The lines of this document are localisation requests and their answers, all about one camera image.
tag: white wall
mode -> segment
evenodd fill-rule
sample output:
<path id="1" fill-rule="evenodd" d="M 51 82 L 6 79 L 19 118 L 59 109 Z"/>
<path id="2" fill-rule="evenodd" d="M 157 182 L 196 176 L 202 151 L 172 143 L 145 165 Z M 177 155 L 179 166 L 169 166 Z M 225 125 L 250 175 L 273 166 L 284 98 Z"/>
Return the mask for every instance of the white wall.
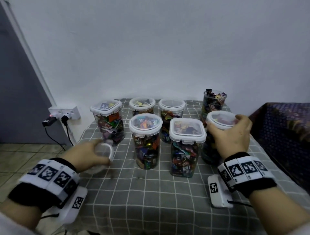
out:
<path id="1" fill-rule="evenodd" d="M 202 100 L 235 113 L 310 102 L 309 0 L 10 0 L 59 106 L 76 104 L 76 139 L 104 98 Z"/>

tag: food storage container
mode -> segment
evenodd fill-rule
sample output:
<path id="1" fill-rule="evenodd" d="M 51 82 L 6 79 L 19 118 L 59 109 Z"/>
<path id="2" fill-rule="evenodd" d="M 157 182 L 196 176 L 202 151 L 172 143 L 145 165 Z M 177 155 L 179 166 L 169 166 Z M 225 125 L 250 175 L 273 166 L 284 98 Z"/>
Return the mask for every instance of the food storage container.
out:
<path id="1" fill-rule="evenodd" d="M 207 121 L 221 130 L 227 130 L 238 122 L 236 115 L 227 111 L 212 111 L 208 114 Z M 215 147 L 214 138 L 208 131 L 206 141 L 202 145 L 201 157 L 207 164 L 212 165 L 218 165 L 221 160 L 221 156 Z"/>
<path id="2" fill-rule="evenodd" d="M 227 95 L 222 91 L 207 89 L 203 93 L 200 120 L 206 127 L 206 118 L 211 111 L 222 110 Z"/>
<path id="3" fill-rule="evenodd" d="M 178 99 L 161 99 L 158 103 L 160 116 L 162 118 L 161 139 L 170 144 L 169 137 L 170 121 L 173 118 L 181 118 L 185 108 L 185 101 Z"/>
<path id="4" fill-rule="evenodd" d="M 101 157 L 108 157 L 110 161 L 113 161 L 114 158 L 114 150 L 111 145 L 106 143 L 99 143 L 95 146 L 95 154 Z M 105 165 L 93 166 L 91 169 L 86 170 L 85 172 L 88 174 L 97 174 L 100 171 L 108 168 Z"/>
<path id="5" fill-rule="evenodd" d="M 203 124 L 198 119 L 174 118 L 170 122 L 171 169 L 173 176 L 192 177 L 201 144 L 206 140 Z"/>
<path id="6" fill-rule="evenodd" d="M 104 100 L 91 106 L 103 140 L 113 141 L 116 146 L 124 139 L 124 125 L 121 115 L 122 102 L 119 100 Z"/>
<path id="7" fill-rule="evenodd" d="M 141 113 L 154 113 L 155 100 L 149 97 L 132 98 L 129 101 L 129 108 L 132 116 Z"/>
<path id="8" fill-rule="evenodd" d="M 146 170 L 156 167 L 160 154 L 162 119 L 155 114 L 142 113 L 132 117 L 128 124 L 138 166 Z"/>

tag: purple patterned cloth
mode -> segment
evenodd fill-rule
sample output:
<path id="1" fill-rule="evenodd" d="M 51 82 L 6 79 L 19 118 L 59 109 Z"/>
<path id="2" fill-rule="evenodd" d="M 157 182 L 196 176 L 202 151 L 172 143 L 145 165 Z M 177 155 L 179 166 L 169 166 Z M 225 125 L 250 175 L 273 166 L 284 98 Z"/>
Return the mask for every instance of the purple patterned cloth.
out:
<path id="1" fill-rule="evenodd" d="M 310 103 L 265 103 L 250 119 L 269 157 L 310 193 Z"/>

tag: wrist strap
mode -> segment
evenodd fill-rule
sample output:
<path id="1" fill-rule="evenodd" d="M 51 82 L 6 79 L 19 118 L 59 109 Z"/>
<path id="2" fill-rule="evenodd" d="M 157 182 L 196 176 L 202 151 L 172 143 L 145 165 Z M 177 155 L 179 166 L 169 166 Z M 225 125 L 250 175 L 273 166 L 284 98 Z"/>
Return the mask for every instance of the wrist strap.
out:
<path id="1" fill-rule="evenodd" d="M 273 174 L 264 166 L 257 157 L 249 156 L 246 152 L 239 152 L 228 157 L 218 167 L 218 172 L 233 192 L 238 190 L 246 198 L 254 190 L 275 187 Z"/>
<path id="2" fill-rule="evenodd" d="M 10 192 L 8 198 L 24 206 L 37 206 L 41 212 L 53 205 L 62 205 L 78 185 L 79 177 L 74 170 L 75 167 L 62 158 L 41 160 L 20 178 L 20 184 Z M 75 174 L 68 178 L 68 173 L 73 172 Z"/>

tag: plastic container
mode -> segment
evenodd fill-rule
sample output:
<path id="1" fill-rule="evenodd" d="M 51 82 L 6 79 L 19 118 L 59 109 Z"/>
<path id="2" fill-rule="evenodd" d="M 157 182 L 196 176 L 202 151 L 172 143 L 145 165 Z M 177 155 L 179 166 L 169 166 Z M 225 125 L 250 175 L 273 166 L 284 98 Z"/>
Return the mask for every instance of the plastic container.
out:
<path id="1" fill-rule="evenodd" d="M 173 176 L 192 177 L 206 132 L 198 119 L 174 118 L 170 122 L 171 169 Z"/>
<path id="2" fill-rule="evenodd" d="M 109 157 L 110 161 L 113 161 L 114 158 L 114 150 L 112 146 L 106 143 L 97 144 L 95 147 L 95 154 L 101 157 Z M 106 168 L 108 168 L 108 166 L 105 165 L 93 166 L 91 169 L 88 169 L 85 172 L 88 174 L 97 174 Z"/>
<path id="3" fill-rule="evenodd" d="M 132 117 L 128 124 L 138 166 L 146 170 L 156 167 L 160 154 L 161 118 L 155 114 L 143 113 Z"/>
<path id="4" fill-rule="evenodd" d="M 170 144 L 169 137 L 170 121 L 173 118 L 181 118 L 185 108 L 185 101 L 178 99 L 161 99 L 158 103 L 160 116 L 162 118 L 161 139 Z"/>
<path id="5" fill-rule="evenodd" d="M 232 128 L 238 122 L 235 116 L 235 114 L 227 111 L 212 111 L 208 114 L 207 121 L 213 123 L 217 128 L 221 130 L 227 130 L 229 128 Z M 221 156 L 215 147 L 214 138 L 208 131 L 206 142 L 202 145 L 201 158 L 207 164 L 212 164 L 216 166 L 221 160 Z"/>
<path id="6" fill-rule="evenodd" d="M 226 98 L 227 95 L 222 91 L 207 89 L 203 93 L 200 120 L 204 123 L 204 127 L 208 113 L 222 110 Z"/>
<path id="7" fill-rule="evenodd" d="M 132 116 L 141 113 L 154 113 L 155 100 L 149 97 L 136 97 L 129 101 Z"/>
<path id="8" fill-rule="evenodd" d="M 103 140 L 113 141 L 113 146 L 118 145 L 125 137 L 121 108 L 122 102 L 118 100 L 104 100 L 90 108 Z"/>

